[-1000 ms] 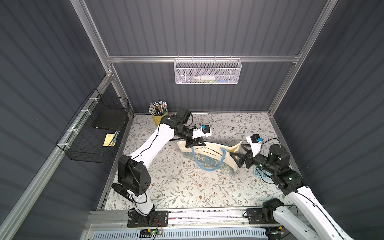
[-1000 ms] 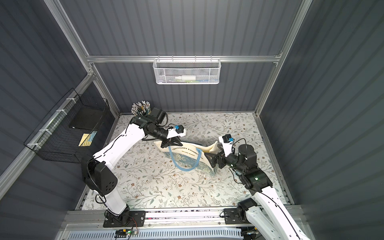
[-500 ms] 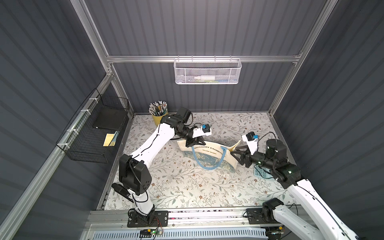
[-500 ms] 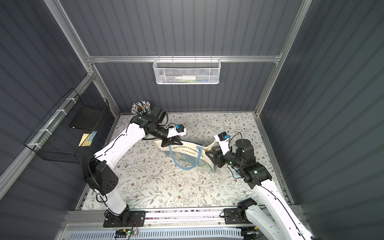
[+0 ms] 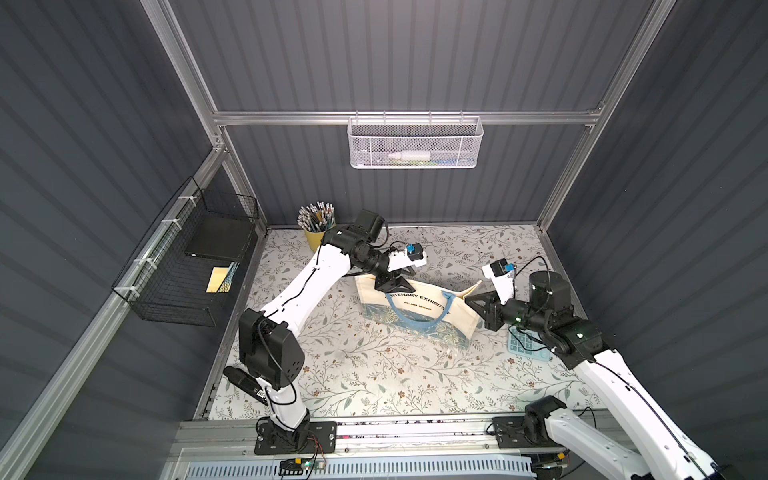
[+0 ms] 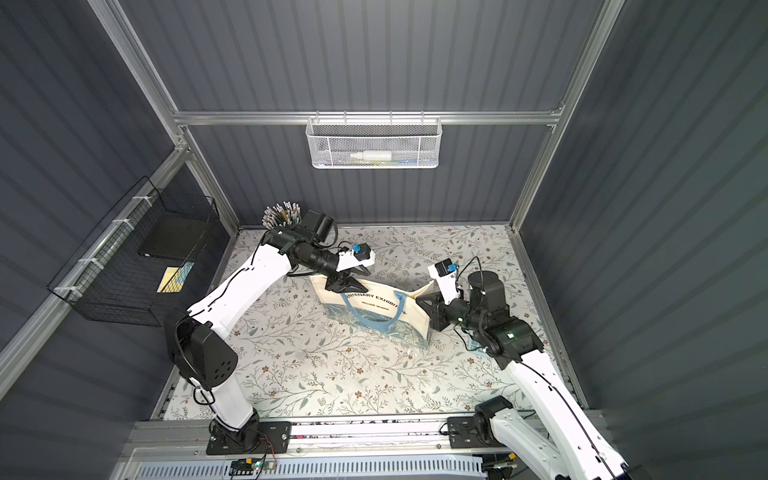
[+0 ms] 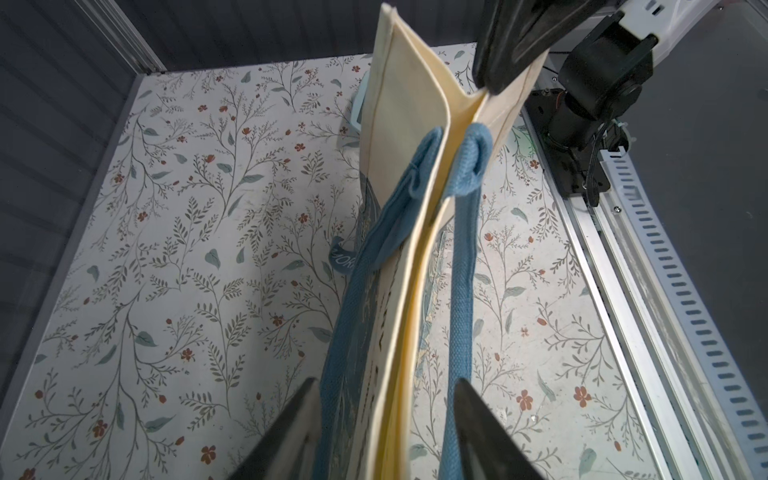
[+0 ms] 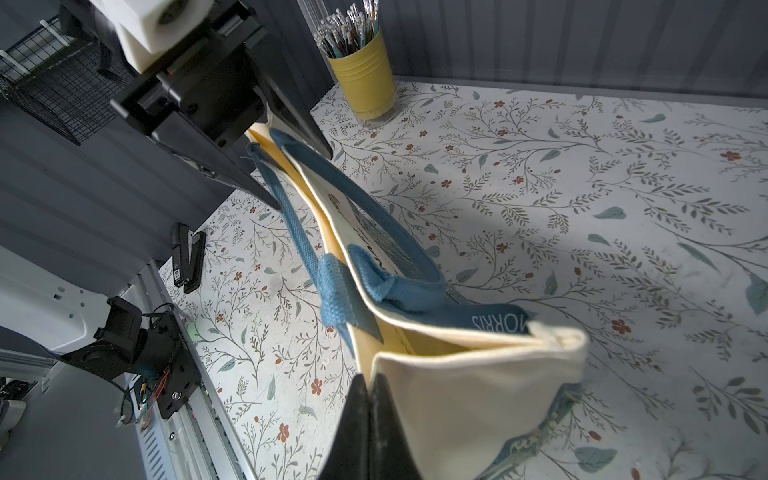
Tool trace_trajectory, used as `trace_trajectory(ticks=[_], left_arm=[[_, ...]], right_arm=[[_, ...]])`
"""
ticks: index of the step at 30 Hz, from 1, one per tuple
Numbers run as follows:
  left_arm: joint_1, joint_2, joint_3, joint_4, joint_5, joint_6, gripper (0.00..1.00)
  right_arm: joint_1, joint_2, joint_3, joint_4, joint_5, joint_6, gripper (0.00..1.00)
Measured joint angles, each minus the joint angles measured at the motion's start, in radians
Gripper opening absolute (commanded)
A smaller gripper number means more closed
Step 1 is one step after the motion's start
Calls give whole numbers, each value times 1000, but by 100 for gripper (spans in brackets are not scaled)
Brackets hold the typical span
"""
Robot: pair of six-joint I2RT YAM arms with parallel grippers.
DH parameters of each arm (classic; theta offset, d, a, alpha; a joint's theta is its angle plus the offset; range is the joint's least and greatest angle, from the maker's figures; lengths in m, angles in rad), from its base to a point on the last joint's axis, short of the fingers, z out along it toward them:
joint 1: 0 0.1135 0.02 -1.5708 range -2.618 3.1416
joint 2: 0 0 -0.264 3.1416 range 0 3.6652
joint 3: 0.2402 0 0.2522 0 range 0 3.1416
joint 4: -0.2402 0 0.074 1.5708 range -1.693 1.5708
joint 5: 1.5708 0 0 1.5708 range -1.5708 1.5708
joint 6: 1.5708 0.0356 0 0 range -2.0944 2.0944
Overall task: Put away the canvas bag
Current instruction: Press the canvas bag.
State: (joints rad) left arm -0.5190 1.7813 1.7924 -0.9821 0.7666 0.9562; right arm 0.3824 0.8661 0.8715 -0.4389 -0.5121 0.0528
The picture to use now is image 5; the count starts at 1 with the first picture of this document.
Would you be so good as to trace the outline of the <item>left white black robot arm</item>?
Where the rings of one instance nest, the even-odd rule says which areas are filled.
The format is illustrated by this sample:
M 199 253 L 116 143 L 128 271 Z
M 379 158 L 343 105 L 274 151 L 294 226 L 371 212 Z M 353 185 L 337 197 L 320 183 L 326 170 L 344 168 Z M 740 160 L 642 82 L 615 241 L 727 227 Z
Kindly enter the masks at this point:
M 413 287 L 404 270 L 426 264 L 419 243 L 402 249 L 377 245 L 386 221 L 363 210 L 349 224 L 328 229 L 308 264 L 272 301 L 258 310 L 247 309 L 238 320 L 238 359 L 242 368 L 228 366 L 227 380 L 270 408 L 270 419 L 280 430 L 294 434 L 307 428 L 310 414 L 295 386 L 305 353 L 298 335 L 326 293 L 350 271 L 374 276 L 383 293 L 409 293 Z

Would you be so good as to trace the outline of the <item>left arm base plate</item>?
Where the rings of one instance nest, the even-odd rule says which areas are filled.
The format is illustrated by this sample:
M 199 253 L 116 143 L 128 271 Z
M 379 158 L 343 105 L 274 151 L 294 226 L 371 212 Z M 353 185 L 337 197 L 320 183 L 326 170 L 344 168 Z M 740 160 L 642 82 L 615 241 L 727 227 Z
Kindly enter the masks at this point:
M 338 424 L 333 421 L 310 421 L 295 431 L 278 426 L 269 417 L 256 423 L 257 439 L 253 453 L 266 455 L 308 455 L 334 453 Z

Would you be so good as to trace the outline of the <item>cream canvas tote bag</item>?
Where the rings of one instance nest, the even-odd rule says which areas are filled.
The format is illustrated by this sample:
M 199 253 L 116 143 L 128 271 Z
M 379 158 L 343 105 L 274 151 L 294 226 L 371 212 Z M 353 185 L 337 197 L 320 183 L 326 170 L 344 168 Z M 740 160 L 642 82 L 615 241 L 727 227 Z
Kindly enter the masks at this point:
M 455 348 L 468 349 L 482 323 L 479 314 L 465 298 L 481 285 L 476 282 L 462 291 L 410 281 L 413 292 L 383 293 L 374 288 L 373 275 L 355 280 L 365 319 L 440 341 Z

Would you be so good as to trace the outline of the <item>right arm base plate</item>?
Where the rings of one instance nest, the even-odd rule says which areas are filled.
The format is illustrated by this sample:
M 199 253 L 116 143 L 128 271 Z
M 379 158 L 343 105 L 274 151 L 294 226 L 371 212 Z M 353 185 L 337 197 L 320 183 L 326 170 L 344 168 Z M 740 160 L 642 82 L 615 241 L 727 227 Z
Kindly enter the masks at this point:
M 538 444 L 534 417 L 528 414 L 493 417 L 489 432 L 499 449 L 529 448 Z

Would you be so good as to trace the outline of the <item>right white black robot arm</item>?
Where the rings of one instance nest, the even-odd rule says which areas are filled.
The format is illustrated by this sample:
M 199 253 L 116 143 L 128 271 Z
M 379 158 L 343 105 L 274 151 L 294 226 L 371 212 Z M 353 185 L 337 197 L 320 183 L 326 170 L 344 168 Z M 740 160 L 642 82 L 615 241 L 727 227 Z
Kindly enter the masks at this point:
M 525 409 L 524 431 L 538 444 L 552 442 L 578 455 L 609 479 L 720 479 L 724 470 L 669 417 L 603 340 L 596 323 L 576 315 L 571 286 L 560 274 L 540 270 L 528 279 L 529 298 L 516 296 L 516 270 L 498 260 L 482 269 L 491 292 L 466 297 L 487 329 L 508 325 L 532 331 L 567 370 L 595 393 L 633 443 L 613 444 L 553 396 Z

